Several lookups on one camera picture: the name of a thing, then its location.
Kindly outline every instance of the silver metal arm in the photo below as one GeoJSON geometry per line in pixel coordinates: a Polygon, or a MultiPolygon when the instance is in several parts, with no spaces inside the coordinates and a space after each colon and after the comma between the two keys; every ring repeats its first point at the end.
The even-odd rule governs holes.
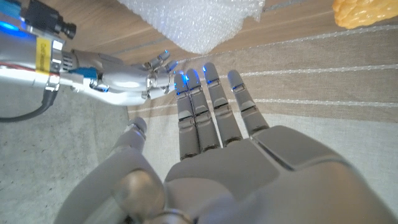
{"type": "Polygon", "coordinates": [[[143,65],[125,65],[122,60],[105,54],[72,50],[62,51],[64,44],[50,36],[50,50],[45,63],[49,71],[37,68],[42,37],[19,31],[9,34],[0,30],[0,82],[16,83],[58,90],[59,85],[114,105],[141,105],[148,99],[164,96],[173,81],[171,71],[177,61],[162,64],[170,57],[165,51],[143,65]]]}

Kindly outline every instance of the gray surface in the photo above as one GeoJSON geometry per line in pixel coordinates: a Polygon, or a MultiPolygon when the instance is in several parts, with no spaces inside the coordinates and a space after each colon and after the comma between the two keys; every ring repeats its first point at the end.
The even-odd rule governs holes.
{"type": "MultiPolygon", "coordinates": [[[[0,116],[40,106],[42,90],[0,83],[0,116]]],[[[52,223],[67,195],[103,161],[128,123],[125,107],[61,88],[54,105],[0,123],[0,223],[52,223]]]]}

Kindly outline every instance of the robotic finger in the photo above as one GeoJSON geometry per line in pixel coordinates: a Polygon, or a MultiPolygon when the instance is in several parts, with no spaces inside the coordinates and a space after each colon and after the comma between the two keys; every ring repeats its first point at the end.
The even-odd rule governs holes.
{"type": "Polygon", "coordinates": [[[205,73],[207,87],[210,92],[221,142],[223,147],[226,147],[230,142],[242,140],[242,135],[225,96],[224,89],[221,86],[216,67],[212,63],[206,63],[203,67],[203,72],[205,73]]]}
{"type": "Polygon", "coordinates": [[[211,117],[199,76],[193,69],[187,71],[187,84],[195,114],[201,152],[220,148],[216,127],[211,117]]]}
{"type": "Polygon", "coordinates": [[[178,108],[178,128],[180,130],[180,160],[183,160],[199,154],[200,147],[186,76],[184,74],[176,75],[174,85],[178,108]]]}
{"type": "Polygon", "coordinates": [[[240,74],[236,70],[231,70],[228,73],[228,81],[238,102],[239,110],[241,111],[241,116],[249,135],[252,136],[260,130],[269,128],[264,117],[253,102],[240,74]]]}

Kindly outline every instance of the blue led light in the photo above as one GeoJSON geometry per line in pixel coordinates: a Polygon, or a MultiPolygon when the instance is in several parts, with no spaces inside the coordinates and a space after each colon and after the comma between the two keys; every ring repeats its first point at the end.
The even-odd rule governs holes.
{"type": "Polygon", "coordinates": [[[0,26],[9,30],[19,31],[19,28],[7,22],[0,21],[0,26]]]}

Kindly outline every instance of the fingertip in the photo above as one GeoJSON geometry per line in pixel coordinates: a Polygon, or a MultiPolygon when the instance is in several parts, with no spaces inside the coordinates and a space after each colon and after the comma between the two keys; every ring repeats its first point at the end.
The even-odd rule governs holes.
{"type": "Polygon", "coordinates": [[[232,89],[243,84],[242,77],[236,70],[231,70],[228,72],[228,81],[232,89]]]}

